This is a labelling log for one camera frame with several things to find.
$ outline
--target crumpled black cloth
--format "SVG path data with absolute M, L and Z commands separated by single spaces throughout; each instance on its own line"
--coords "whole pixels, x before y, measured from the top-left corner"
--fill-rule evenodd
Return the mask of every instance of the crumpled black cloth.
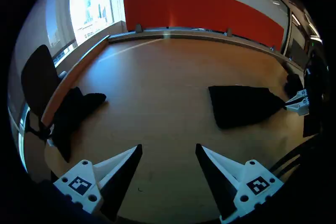
M 221 129 L 259 123 L 285 106 L 281 98 L 264 87 L 212 86 L 208 89 L 216 124 Z
M 78 87 L 71 89 L 54 115 L 52 141 L 65 161 L 71 156 L 71 135 L 81 122 L 94 112 L 106 99 L 105 94 L 83 95 Z
M 287 82 L 283 87 L 288 97 L 293 98 L 298 91 L 303 90 L 303 85 L 298 74 L 288 74 Z

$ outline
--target orange partition panel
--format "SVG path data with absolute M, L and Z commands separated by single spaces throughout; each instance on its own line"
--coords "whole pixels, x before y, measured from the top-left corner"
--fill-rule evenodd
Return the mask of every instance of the orange partition panel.
M 236 0 L 124 0 L 126 25 L 142 28 L 191 27 L 226 32 L 280 50 L 284 29 Z

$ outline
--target black chair backrest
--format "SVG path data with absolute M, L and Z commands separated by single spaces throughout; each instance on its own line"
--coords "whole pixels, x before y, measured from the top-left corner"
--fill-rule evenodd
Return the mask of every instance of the black chair backrest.
M 21 72 L 24 96 L 31 111 L 41 119 L 60 79 L 46 45 L 34 51 Z

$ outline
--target white robot part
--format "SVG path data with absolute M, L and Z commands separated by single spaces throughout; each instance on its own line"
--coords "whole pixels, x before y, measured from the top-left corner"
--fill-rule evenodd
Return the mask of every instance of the white robot part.
M 54 182 L 54 185 L 75 205 L 95 214 L 104 202 L 101 189 L 136 148 L 137 146 L 95 165 L 88 160 L 82 160 Z
M 283 182 L 269 172 L 256 160 L 249 160 L 245 165 L 228 159 L 202 146 L 204 152 L 219 171 L 237 190 L 234 197 L 234 211 L 229 217 L 220 221 L 230 223 L 253 211 L 272 197 L 283 185 Z

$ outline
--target window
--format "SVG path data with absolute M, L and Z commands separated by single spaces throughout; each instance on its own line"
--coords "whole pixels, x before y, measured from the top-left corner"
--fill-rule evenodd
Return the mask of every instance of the window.
M 77 45 L 114 22 L 110 0 L 70 0 L 70 14 Z

